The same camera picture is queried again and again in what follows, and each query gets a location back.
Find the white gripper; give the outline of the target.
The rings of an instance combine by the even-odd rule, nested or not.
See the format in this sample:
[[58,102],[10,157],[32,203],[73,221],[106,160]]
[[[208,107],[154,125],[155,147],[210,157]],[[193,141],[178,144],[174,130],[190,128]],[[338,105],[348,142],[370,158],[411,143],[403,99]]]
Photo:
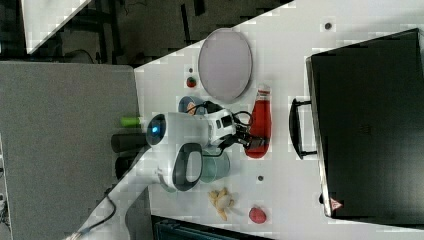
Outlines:
[[209,144],[225,149],[234,143],[242,144],[241,138],[250,138],[245,149],[255,149],[269,144],[268,138],[252,137],[248,125],[236,124],[233,113],[211,101],[204,102],[204,117],[209,124]]

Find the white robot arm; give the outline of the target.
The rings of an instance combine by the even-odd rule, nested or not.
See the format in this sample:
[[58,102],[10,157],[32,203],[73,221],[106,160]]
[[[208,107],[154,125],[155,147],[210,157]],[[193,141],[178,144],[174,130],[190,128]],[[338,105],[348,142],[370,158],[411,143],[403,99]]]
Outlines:
[[155,115],[145,127],[148,149],[105,194],[83,225],[64,240],[130,240],[126,224],[129,208],[152,184],[177,191],[197,185],[202,174],[203,150],[224,150],[234,144],[253,149],[267,144],[268,136],[249,132],[252,121],[205,101],[184,112]]

